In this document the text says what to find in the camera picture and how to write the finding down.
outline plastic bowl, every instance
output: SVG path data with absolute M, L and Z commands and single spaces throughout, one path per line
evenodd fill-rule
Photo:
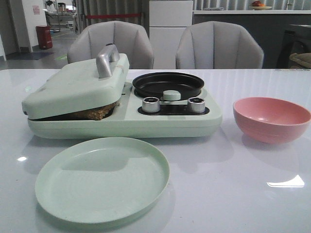
M 243 133 L 261 142 L 280 144 L 299 138 L 311 121 L 308 109 L 285 100 L 249 97 L 233 104 Z

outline white cabinet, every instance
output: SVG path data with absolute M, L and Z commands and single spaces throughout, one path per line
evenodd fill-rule
M 150 1 L 149 33 L 154 69 L 175 69 L 181 35 L 192 24 L 192 1 Z

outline silver knob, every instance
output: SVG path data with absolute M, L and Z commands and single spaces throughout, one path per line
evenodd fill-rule
M 157 113 L 160 111 L 160 100 L 157 97 L 146 97 L 142 100 L 141 108 L 146 113 Z
M 203 113 L 205 111 L 205 101 L 201 98 L 189 98 L 187 110 L 191 113 Z

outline upholstered chair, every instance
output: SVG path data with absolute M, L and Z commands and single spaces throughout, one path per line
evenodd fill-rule
M 176 54 L 178 69 L 259 69 L 264 53 L 242 26 L 208 21 L 187 27 Z
M 71 45 L 68 63 L 96 58 L 107 44 L 115 44 L 125 53 L 131 69 L 152 69 L 154 53 L 146 30 L 137 24 L 122 21 L 96 23 L 86 27 Z

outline metal handle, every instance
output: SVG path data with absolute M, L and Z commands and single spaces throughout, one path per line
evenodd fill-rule
M 96 57 L 96 66 L 99 73 L 99 78 L 108 78 L 112 76 L 110 62 L 116 62 L 120 59 L 120 55 L 116 45 L 106 45 Z

